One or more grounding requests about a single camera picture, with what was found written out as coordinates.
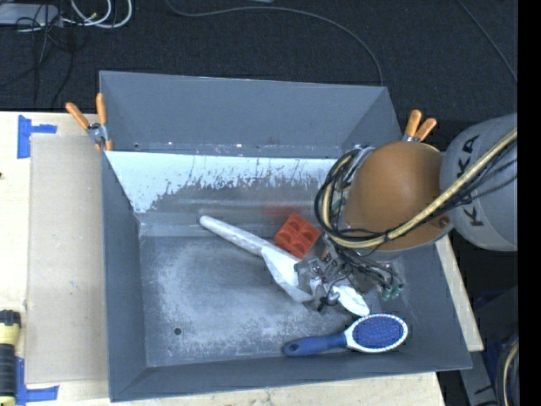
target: red toy block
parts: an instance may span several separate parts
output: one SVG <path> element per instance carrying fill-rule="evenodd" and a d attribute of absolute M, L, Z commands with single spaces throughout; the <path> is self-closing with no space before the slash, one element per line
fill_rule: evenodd
<path fill-rule="evenodd" d="M 280 248 L 303 259 L 320 235 L 321 232 L 317 228 L 294 212 L 280 227 L 274 241 Z"/>

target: gray bin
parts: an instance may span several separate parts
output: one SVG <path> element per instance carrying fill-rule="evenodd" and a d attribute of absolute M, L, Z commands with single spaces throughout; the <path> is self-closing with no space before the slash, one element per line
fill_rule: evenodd
<path fill-rule="evenodd" d="M 114 151 L 102 155 L 113 401 L 469 368 L 435 247 L 394 263 L 398 299 L 365 298 L 411 328 L 387 354 L 288 358 L 281 346 L 354 319 L 294 303 L 262 259 L 198 223 L 271 240 L 356 144 L 401 137 L 383 87 L 101 72 Z"/>

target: black floor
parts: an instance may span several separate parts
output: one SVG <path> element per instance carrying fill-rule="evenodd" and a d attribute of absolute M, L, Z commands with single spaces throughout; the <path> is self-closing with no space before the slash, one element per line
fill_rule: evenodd
<path fill-rule="evenodd" d="M 67 0 L 15 1 L 73 14 Z M 85 14 L 105 8 L 76 1 Z M 133 0 L 133 18 L 115 30 L 0 26 L 0 110 L 62 111 L 71 101 L 94 112 L 103 69 L 384 85 L 403 128 L 413 108 L 438 119 L 427 142 L 441 150 L 465 128 L 517 110 L 518 0 L 169 1 L 191 14 L 268 10 L 194 18 L 164 0 Z M 121 19 L 126 2 L 115 3 Z M 451 238 L 472 302 L 517 284 L 516 253 Z M 440 385 L 448 405 L 467 404 L 456 372 L 440 374 Z"/>

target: wooden table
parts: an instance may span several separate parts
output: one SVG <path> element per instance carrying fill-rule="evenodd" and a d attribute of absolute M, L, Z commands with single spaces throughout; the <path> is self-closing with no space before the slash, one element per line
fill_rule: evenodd
<path fill-rule="evenodd" d="M 20 114 L 34 125 L 57 126 L 56 134 L 32 135 L 31 158 L 17 159 Z M 87 118 L 97 121 L 96 115 Z M 101 289 L 99 154 L 67 113 L 0 112 L 0 124 L 0 309 L 16 310 L 22 315 L 23 329 L 16 352 L 26 358 L 28 388 L 58 384 L 58 400 L 44 404 L 109 404 Z M 51 208 L 45 216 L 43 210 L 46 212 L 49 205 L 44 208 L 44 203 L 50 203 Z M 482 350 L 483 342 L 450 241 L 445 236 L 436 245 L 468 349 Z M 89 285 L 92 293 L 77 295 Z M 56 315 L 60 332 L 36 325 L 48 310 Z M 41 312 L 41 318 L 33 318 L 33 311 Z M 62 373 L 67 376 L 54 379 L 54 375 Z M 423 373 L 129 403 L 441 406 L 444 400 L 436 374 Z"/>

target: blue brush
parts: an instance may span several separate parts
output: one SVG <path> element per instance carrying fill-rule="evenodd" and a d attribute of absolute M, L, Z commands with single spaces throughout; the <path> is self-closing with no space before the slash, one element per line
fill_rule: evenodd
<path fill-rule="evenodd" d="M 303 337 L 284 345 L 287 356 L 306 356 L 332 348 L 352 348 L 377 354 L 400 346 L 407 337 L 407 325 L 395 315 L 374 313 L 357 319 L 346 331 L 335 335 Z"/>

